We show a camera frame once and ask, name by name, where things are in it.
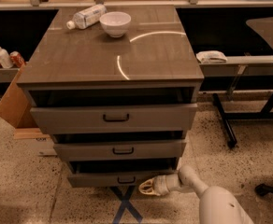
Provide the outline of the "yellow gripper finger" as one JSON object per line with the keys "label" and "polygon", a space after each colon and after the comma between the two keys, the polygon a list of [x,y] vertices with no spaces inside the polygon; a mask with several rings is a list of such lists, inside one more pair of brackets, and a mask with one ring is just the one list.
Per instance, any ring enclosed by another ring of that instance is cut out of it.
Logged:
{"label": "yellow gripper finger", "polygon": [[144,195],[155,195],[154,179],[148,179],[139,185],[138,190]]}

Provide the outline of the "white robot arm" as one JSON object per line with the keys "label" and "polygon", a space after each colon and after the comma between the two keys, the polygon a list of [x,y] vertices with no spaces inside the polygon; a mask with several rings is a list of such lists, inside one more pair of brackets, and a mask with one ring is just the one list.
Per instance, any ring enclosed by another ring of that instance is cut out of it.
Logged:
{"label": "white robot arm", "polygon": [[254,224],[229,190],[207,185],[189,165],[182,165],[174,174],[148,179],[139,185],[138,190],[150,196],[193,191],[199,199],[200,224]]}

